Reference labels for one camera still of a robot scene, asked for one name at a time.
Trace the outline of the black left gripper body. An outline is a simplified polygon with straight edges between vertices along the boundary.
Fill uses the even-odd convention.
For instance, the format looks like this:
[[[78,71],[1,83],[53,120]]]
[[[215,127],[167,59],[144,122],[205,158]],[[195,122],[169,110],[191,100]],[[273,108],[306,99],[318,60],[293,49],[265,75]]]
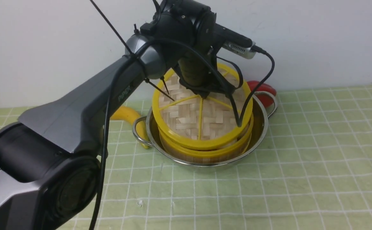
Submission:
[[[231,83],[218,71],[215,59],[211,54],[203,55],[213,66],[215,71],[194,54],[186,54],[178,61],[177,74],[181,74],[180,83],[186,89],[199,95],[199,90],[209,90],[210,93],[220,93],[226,95],[231,93]]]

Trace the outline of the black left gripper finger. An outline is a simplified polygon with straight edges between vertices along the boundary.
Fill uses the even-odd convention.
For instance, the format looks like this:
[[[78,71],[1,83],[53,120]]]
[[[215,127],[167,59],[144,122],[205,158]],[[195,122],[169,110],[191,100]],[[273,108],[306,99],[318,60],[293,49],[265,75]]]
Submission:
[[[199,95],[202,99],[206,99],[210,94],[209,90],[199,90]]]

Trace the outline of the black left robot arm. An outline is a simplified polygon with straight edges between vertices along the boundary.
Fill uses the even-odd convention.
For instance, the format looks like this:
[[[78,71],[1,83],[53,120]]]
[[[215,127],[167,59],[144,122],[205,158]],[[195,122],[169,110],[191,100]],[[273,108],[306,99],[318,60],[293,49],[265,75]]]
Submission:
[[[125,54],[58,100],[0,129],[0,230],[56,230],[101,198],[111,115],[144,80],[195,53],[209,66],[216,13],[164,0]]]

